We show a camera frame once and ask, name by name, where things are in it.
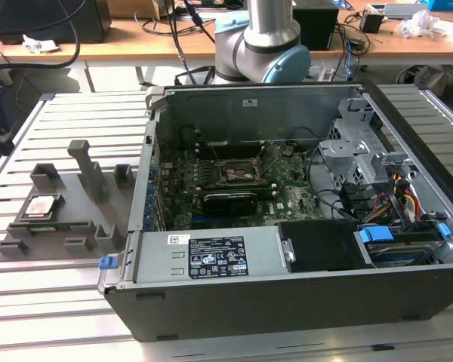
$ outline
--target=wooden desk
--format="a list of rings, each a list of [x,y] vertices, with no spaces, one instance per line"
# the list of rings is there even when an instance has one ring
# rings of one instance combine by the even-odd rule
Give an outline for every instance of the wooden desk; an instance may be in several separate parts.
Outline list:
[[[366,0],[350,0],[352,11],[361,11]],[[340,11],[339,22],[343,23],[351,11]],[[434,12],[442,20],[453,21],[453,11]],[[435,35],[428,37],[403,39],[392,34],[397,20],[391,20],[381,26],[378,34],[369,34],[371,50],[362,56],[361,64],[453,64],[453,45],[445,38]],[[190,26],[190,22],[179,22],[180,29]],[[207,26],[214,33],[214,24]],[[157,29],[168,31],[166,25]],[[361,38],[349,29],[351,37]],[[214,45],[203,34],[180,38],[183,51],[191,67],[204,66],[214,62]],[[19,45],[4,46],[0,49],[12,62],[27,61],[34,63],[58,63],[69,59],[74,52],[73,44],[60,46],[62,51],[52,54],[31,54]],[[313,62],[335,65],[342,55],[339,35],[334,37],[330,51],[313,51]],[[101,44],[83,44],[79,59],[71,66],[77,71],[81,89],[94,91],[88,68],[95,66],[180,66],[176,49],[171,38],[145,33],[134,20],[114,20],[105,42]]]

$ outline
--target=black box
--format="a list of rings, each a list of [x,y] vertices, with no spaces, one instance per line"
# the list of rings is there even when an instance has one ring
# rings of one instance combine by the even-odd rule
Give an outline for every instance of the black box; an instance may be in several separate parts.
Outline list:
[[[310,51],[327,51],[339,9],[331,0],[294,0],[294,19],[300,24],[300,42]]]
[[[82,0],[62,1],[71,14]],[[54,23],[66,17],[58,0],[13,0],[0,10],[0,32],[34,28]],[[87,0],[84,7],[72,19],[81,43],[101,42],[111,25],[106,0]],[[45,30],[27,33],[36,40],[54,40],[58,44],[73,43],[74,34],[69,23]],[[1,36],[3,44],[21,44],[22,35]]]
[[[359,28],[363,32],[377,34],[379,28],[383,23],[384,15],[383,14],[373,14],[373,13],[364,13],[362,15],[361,24]]]

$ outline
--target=metal rack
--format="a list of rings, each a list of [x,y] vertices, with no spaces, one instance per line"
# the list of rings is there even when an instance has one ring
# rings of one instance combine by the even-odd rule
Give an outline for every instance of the metal rack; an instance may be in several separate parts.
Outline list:
[[[381,89],[453,173],[453,114],[415,87]],[[36,163],[78,172],[66,151],[70,140],[87,139],[103,171],[137,167],[148,121],[144,97],[43,97],[15,138],[15,153],[0,160],[0,240],[32,188]],[[423,322],[140,344],[97,292],[98,277],[96,259],[0,263],[0,360],[453,360],[453,305]],[[235,318],[234,308],[228,312]]]

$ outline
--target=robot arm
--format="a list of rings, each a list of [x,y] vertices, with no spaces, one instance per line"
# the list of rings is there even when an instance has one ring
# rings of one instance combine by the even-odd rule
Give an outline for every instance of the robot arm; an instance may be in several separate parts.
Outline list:
[[[302,81],[310,68],[291,0],[248,0],[217,19],[215,38],[215,84]]]

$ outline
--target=power supply label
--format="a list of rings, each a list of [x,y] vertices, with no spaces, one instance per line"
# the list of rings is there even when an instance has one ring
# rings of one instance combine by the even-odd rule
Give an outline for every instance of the power supply label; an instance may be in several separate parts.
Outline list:
[[[248,275],[247,254],[242,236],[190,239],[189,276],[192,279]]]

